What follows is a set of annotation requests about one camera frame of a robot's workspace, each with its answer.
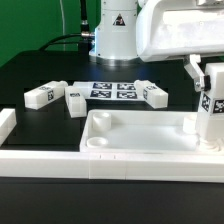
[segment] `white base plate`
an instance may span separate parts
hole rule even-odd
[[[108,147],[87,147],[89,137],[96,135],[92,130],[96,112],[112,115],[111,129],[97,135],[108,139]],[[0,176],[224,182],[223,140],[218,152],[197,150],[198,136],[187,136],[181,130],[187,114],[90,111],[81,152],[2,148]]]

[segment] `white block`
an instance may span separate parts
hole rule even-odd
[[[78,88],[68,86],[65,88],[65,100],[72,118],[86,117],[86,100]]]
[[[164,108],[168,105],[168,94],[156,85],[147,86],[143,90],[146,102],[153,108]]]
[[[0,176],[89,178],[89,155],[80,152],[0,150]]]
[[[15,109],[3,109],[0,113],[0,146],[16,126]]]
[[[155,109],[164,108],[168,105],[168,93],[160,89],[154,83],[147,80],[134,82],[138,97],[143,96],[145,101]]]
[[[127,155],[127,180],[223,182],[223,156]]]
[[[38,110],[64,96],[65,81],[52,81],[24,94],[25,107]]]

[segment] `white tray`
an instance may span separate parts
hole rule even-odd
[[[94,128],[97,115],[111,115],[111,125],[104,131]],[[210,154],[212,152],[198,150],[199,136],[183,132],[184,117],[187,112],[147,112],[93,110],[88,114],[82,136],[81,152],[114,152],[114,153],[157,153],[157,154]],[[87,145],[91,139],[99,138],[96,145]]]

